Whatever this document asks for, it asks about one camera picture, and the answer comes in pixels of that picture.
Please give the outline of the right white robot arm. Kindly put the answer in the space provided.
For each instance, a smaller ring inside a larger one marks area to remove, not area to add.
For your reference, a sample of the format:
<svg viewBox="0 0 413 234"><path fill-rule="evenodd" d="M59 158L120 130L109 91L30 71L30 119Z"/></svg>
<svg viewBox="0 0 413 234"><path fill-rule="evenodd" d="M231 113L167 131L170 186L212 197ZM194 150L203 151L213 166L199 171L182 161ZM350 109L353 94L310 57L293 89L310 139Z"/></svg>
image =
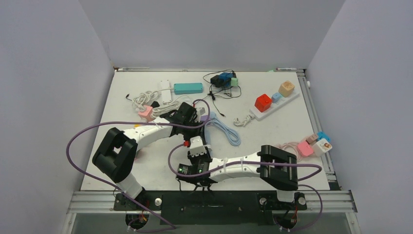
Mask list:
<svg viewBox="0 0 413 234"><path fill-rule="evenodd" d="M297 157L285 150L263 145L253 154L233 158L197 156L191 165L179 164L176 179L201 187L209 187L228 179L256 177L277 190L276 204L289 208L295 201L298 189Z"/></svg>

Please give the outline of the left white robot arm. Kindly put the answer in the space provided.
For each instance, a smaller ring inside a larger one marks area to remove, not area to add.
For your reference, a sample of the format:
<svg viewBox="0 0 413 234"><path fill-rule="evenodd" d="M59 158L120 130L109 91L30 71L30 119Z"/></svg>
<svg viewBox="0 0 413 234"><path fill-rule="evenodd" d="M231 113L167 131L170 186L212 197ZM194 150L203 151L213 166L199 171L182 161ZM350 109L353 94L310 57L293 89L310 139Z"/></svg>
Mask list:
<svg viewBox="0 0 413 234"><path fill-rule="evenodd" d="M120 191L127 194L127 205L134 210L141 209L145 203L145 189L131 172L136 153L158 140L182 135L186 142L193 139L201 141L200 146L190 147L190 155L205 155L207 150L204 146L203 129L209 119L210 116L207 115L205 120L201 120L199 111L184 102L178 109L161 114L138 127L126 130L111 128L95 152L92 163L108 176Z"/></svg>

